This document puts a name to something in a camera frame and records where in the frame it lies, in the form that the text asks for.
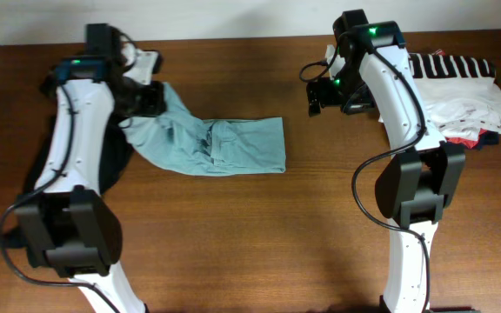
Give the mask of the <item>light blue t-shirt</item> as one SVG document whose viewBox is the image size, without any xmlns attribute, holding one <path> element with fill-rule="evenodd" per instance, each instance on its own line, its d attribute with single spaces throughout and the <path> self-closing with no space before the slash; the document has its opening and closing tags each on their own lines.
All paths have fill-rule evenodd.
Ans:
<svg viewBox="0 0 501 313">
<path fill-rule="evenodd" d="M 194 117 L 166 83 L 167 109 L 157 117 L 130 117 L 119 124 L 127 142 L 148 162 L 189 176 L 282 174 L 286 171 L 284 124 Z"/>
</svg>

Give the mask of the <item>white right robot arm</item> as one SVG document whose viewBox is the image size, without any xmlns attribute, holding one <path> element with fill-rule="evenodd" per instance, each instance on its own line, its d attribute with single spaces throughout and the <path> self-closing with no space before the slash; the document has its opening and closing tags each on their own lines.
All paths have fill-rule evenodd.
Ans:
<svg viewBox="0 0 501 313">
<path fill-rule="evenodd" d="M 347 10 L 332 25 L 337 40 L 320 62 L 323 71 L 306 79 L 308 113 L 338 107 L 347 115 L 377 110 L 390 149 L 361 163 L 390 161 L 375 182 L 375 218 L 390 234 L 390 268 L 379 300 L 382 312 L 430 312 L 430 253 L 444 209 L 453 199 L 464 168 L 461 147 L 447 143 L 424 107 L 414 83 L 406 41 L 393 21 L 370 23 L 363 10 Z"/>
</svg>

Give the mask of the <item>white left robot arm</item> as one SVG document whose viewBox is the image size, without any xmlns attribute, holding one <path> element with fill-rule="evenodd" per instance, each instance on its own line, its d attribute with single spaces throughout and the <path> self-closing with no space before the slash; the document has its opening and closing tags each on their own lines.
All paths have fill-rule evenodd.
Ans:
<svg viewBox="0 0 501 313">
<path fill-rule="evenodd" d="M 83 51 L 44 82 L 57 101 L 48 155 L 32 191 L 10 206 L 30 266 L 53 269 L 56 286 L 80 289 L 97 312 L 147 310 L 120 263 L 123 232 L 102 198 L 101 162 L 130 157 L 127 143 L 110 144 L 110 127 L 165 111 L 164 87 L 154 79 L 161 62 L 118 28 L 88 24 Z"/>
</svg>

